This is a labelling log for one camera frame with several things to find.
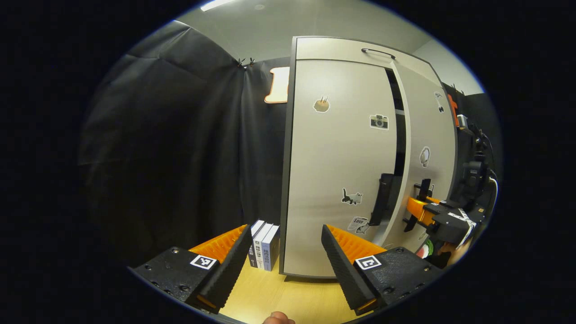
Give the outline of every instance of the cabinet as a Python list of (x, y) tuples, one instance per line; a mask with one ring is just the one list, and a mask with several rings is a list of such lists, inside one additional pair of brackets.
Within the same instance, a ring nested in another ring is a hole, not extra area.
[[(403, 110), (396, 109), (390, 73)], [(435, 197), (446, 198), (456, 157), (452, 115), (430, 65), (357, 40), (295, 37), (286, 115), (281, 273), (335, 277), (320, 241), (322, 225), (346, 230), (356, 217), (369, 220), (378, 179), (394, 173), (399, 150), (406, 153), (404, 172), (389, 223), (351, 232), (416, 250), (416, 233), (405, 235), (401, 227), (411, 186), (433, 178)], [(418, 151), (424, 146), (431, 153), (426, 168)]]

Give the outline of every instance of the white book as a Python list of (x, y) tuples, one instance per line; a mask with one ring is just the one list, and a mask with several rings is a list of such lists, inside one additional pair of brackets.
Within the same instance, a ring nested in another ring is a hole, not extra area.
[(260, 232), (254, 238), (254, 253), (256, 254), (256, 263), (259, 269), (264, 269), (264, 258), (262, 257), (262, 240), (268, 234), (268, 231), (272, 228), (272, 224), (266, 223), (260, 230)]
[(278, 228), (280, 226), (274, 225), (268, 231), (268, 234), (262, 240), (262, 257), (264, 258), (264, 270), (272, 271), (272, 267), (274, 266), (275, 259), (275, 250), (278, 249), (277, 241), (278, 237)]
[(254, 254), (254, 238), (260, 232), (260, 229), (264, 225), (263, 220), (257, 220), (252, 227), (250, 227), (250, 231), (252, 234), (252, 244), (250, 245), (250, 249), (248, 250), (248, 260), (250, 261), (250, 266), (258, 268), (256, 264), (256, 255)]

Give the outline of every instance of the camera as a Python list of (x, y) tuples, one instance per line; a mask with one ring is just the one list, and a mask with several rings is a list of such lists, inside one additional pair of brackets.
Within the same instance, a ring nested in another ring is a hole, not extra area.
[(370, 127), (388, 129), (388, 117), (382, 115), (371, 115)]

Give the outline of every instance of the orange gripper pad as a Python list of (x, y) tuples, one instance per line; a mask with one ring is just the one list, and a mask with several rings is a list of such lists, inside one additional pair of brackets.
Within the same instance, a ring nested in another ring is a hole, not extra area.
[(448, 100), (450, 101), (450, 107), (452, 108), (452, 115), (454, 116), (454, 121), (456, 122), (456, 127), (460, 127), (460, 122), (458, 122), (458, 117), (456, 116), (456, 110), (458, 109), (458, 105), (454, 100), (452, 100), (452, 96), (448, 95)]
[[(439, 200), (434, 199), (434, 198), (430, 198), (428, 197), (428, 199), (434, 201), (435, 203), (439, 204)], [(406, 204), (406, 209), (408, 209), (408, 211), (414, 215), (414, 217), (418, 218), (418, 221), (420, 223), (424, 223), (425, 225), (430, 225), (432, 224), (434, 221), (432, 220), (432, 217), (434, 217), (434, 214), (432, 214), (431, 212), (424, 210), (424, 206), (427, 205), (427, 202), (423, 202), (420, 201), (418, 199), (414, 199), (412, 197), (408, 198), (408, 204)]]
[(197, 245), (188, 251), (217, 259), (220, 261), (220, 264), (222, 264), (228, 255), (228, 252), (230, 252), (230, 249), (236, 240), (240, 237), (240, 234), (242, 234), (242, 231), (246, 226), (248, 225), (245, 224), (231, 231), (227, 231), (226, 233), (218, 235), (215, 238)]
[(374, 254), (386, 252), (385, 248), (382, 248), (365, 239), (359, 238), (354, 234), (348, 233), (328, 224), (326, 226), (330, 232), (332, 232), (332, 235), (338, 242), (338, 245), (350, 263), (354, 263), (354, 260), (358, 258), (369, 257)]

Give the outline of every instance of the wooden table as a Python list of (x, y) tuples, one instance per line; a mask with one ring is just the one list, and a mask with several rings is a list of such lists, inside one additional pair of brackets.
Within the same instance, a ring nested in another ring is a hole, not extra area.
[(248, 324), (262, 324), (273, 311), (284, 312), (296, 324), (336, 324), (358, 318), (335, 280), (290, 278), (285, 281), (286, 276), (278, 274), (278, 268), (278, 260), (268, 272), (251, 267), (246, 258), (220, 313)]

